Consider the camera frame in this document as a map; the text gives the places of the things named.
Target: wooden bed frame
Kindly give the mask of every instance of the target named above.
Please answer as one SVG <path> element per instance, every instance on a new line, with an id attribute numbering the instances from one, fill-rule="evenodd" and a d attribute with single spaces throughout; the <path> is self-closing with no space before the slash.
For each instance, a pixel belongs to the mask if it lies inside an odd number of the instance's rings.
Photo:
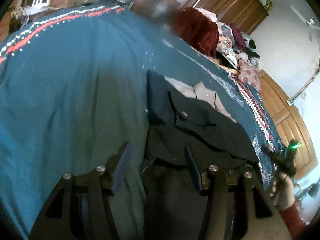
<path id="1" fill-rule="evenodd" d="M 260 75 L 261 98 L 276 125 L 282 142 L 288 146 L 294 138 L 302 143 L 295 158 L 297 174 L 294 180 L 296 182 L 318 165 L 315 149 L 298 109 L 294 105 L 287 105 L 286 100 L 289 97 L 264 70 L 260 71 Z"/>

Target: dark red cloth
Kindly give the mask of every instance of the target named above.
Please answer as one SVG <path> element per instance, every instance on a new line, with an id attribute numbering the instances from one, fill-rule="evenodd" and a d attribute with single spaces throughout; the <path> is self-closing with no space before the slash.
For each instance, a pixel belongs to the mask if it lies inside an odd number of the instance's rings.
<path id="1" fill-rule="evenodd" d="M 216 23 L 194 8 L 176 11 L 172 33 L 199 52 L 216 57 L 219 31 Z"/>
<path id="2" fill-rule="evenodd" d="M 297 239 L 303 233 L 306 225 L 300 219 L 298 208 L 295 204 L 287 209 L 280 210 L 280 214 L 287 225 L 290 232 L 291 238 L 293 240 Z"/>
<path id="3" fill-rule="evenodd" d="M 230 24 L 230 28 L 232 29 L 232 35 L 235 38 L 237 48 L 242 52 L 245 52 L 245 40 L 242 37 L 242 34 L 233 23 Z"/>

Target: pile of clothes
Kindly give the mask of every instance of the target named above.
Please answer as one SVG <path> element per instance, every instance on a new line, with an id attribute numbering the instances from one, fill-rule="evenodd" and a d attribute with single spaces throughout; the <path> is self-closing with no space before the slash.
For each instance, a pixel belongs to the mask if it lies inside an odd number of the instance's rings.
<path id="1" fill-rule="evenodd" d="M 225 58 L 236 69 L 240 81 L 260 92 L 260 56 L 255 52 L 255 42 L 234 24 L 219 22 L 214 13 L 202 8 L 185 8 L 176 13 L 172 32 L 197 51 L 209 56 L 218 66 L 224 65 L 219 56 Z"/>

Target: red sleeve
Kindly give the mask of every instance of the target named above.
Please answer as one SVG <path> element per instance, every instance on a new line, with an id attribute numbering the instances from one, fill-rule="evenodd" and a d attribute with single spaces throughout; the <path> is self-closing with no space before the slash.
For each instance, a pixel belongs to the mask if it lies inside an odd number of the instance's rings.
<path id="1" fill-rule="evenodd" d="M 306 225 L 300 219 L 298 209 L 295 204 L 287 209 L 280 210 L 280 214 L 287 225 L 293 240 L 297 239 L 305 229 Z"/>

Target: silver bolt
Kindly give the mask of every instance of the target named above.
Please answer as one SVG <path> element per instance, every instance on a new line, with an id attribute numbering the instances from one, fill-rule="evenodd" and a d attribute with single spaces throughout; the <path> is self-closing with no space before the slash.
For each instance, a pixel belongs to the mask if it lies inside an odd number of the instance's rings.
<path id="1" fill-rule="evenodd" d="M 244 173 L 244 176 L 245 176 L 247 179 L 251 179 L 251 178 L 252 178 L 252 173 L 251 173 L 251 172 L 245 172 L 245 173 Z"/>
<path id="2" fill-rule="evenodd" d="M 71 177 L 72 177 L 72 174 L 70 172 L 63 174 L 64 179 L 70 179 Z"/>
<path id="3" fill-rule="evenodd" d="M 217 171 L 217 170 L 218 170 L 218 167 L 217 167 L 216 165 L 213 165 L 213 164 L 212 164 L 212 165 L 209 166 L 209 170 L 210 170 L 210 171 Z"/>
<path id="4" fill-rule="evenodd" d="M 100 165 L 100 166 L 97 167 L 96 170 L 99 171 L 99 172 L 103 172 L 105 169 L 106 169 L 106 167 L 104 165 Z"/>

